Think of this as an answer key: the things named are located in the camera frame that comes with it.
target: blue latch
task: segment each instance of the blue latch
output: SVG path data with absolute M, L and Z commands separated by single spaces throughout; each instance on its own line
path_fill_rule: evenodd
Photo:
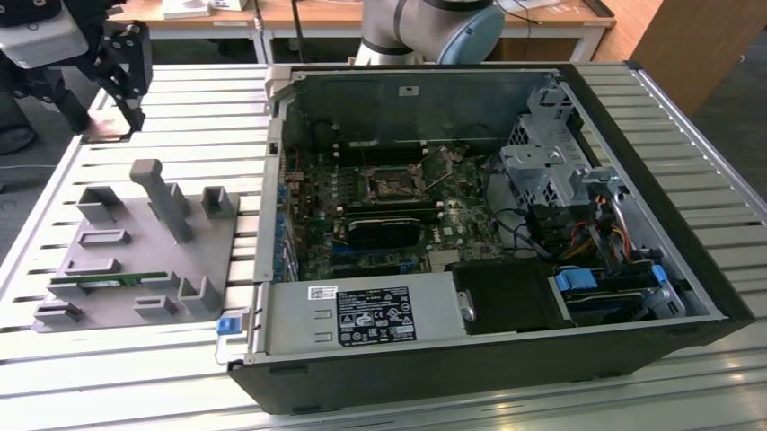
M 222 317 L 216 325 L 216 333 L 219 335 L 236 335 L 242 332 L 242 318 L 240 317 Z
M 598 288 L 595 275 L 591 273 L 591 269 L 564 269 L 555 277 L 555 281 L 560 292 L 567 290 Z
M 663 269 L 660 265 L 652 266 L 652 274 L 660 285 L 663 285 L 668 281 L 667 271 Z

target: green circuit board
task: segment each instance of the green circuit board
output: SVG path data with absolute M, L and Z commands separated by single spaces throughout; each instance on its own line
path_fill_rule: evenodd
M 378 268 L 400 274 L 438 272 L 443 268 L 434 268 L 432 261 L 439 251 L 448 251 L 440 256 L 448 261 L 503 255 L 482 192 L 487 155 L 464 157 L 455 145 L 427 148 L 415 165 L 344 168 L 330 154 L 302 160 L 299 170 L 290 163 L 300 280 L 354 277 L 356 268 L 367 268 L 371 275 L 383 275 L 375 273 Z M 348 219 L 338 214 L 340 206 L 378 202 L 386 207 L 391 201 L 427 200 L 439 202 L 442 214 L 435 223 L 422 226 L 415 245 L 364 251 L 348 247 Z

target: barcode sticker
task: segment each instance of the barcode sticker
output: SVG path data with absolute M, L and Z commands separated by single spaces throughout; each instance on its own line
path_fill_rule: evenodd
M 338 286 L 310 286 L 310 301 L 336 299 Z

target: white sticker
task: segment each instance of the white sticker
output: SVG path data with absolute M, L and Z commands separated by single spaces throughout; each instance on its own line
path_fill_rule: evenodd
M 238 22 L 238 21 L 214 21 L 214 25 L 219 27 L 247 27 L 247 22 Z
M 418 96 L 420 94 L 420 87 L 399 87 L 399 96 Z
M 310 301 L 336 299 L 338 286 L 310 286 Z

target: gray plastic block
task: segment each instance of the gray plastic block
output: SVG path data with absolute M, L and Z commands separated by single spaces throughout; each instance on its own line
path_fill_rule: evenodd
M 137 159 L 131 167 L 131 181 L 140 184 L 152 202 L 152 209 L 164 222 L 177 243 L 192 240 L 192 229 L 184 220 L 184 211 L 173 199 L 168 185 L 160 177 L 163 163 L 157 159 Z
M 145 319 L 168 317 L 176 313 L 176 306 L 168 296 L 139 296 L 133 311 Z
M 220 309 L 220 294 L 211 285 L 207 277 L 203 278 L 203 284 L 199 291 L 192 287 L 189 280 L 181 278 L 179 285 L 179 301 L 191 314 L 206 314 Z
M 131 235 L 125 229 L 105 229 L 103 231 L 80 232 L 76 243 L 83 247 L 99 247 L 100 245 L 120 245 L 131 242 Z
M 83 317 L 83 312 L 71 303 L 45 303 L 37 307 L 35 319 L 47 325 L 73 323 Z
M 61 285 L 48 285 L 48 292 L 59 298 L 84 298 L 88 296 L 88 289 L 79 283 L 64 283 Z
M 120 262 L 115 258 L 95 259 L 91 261 L 69 260 L 64 273 L 68 276 L 92 276 L 96 274 L 115 274 L 120 272 Z
M 203 189 L 203 209 L 208 219 L 235 217 L 235 209 L 223 187 L 206 187 Z
M 175 272 L 171 272 L 167 277 L 144 278 L 141 284 L 148 290 L 169 290 L 179 287 L 181 280 Z
M 120 206 L 123 201 L 115 195 L 111 187 L 87 187 L 83 190 L 76 208 L 92 223 L 113 222 L 112 207 Z

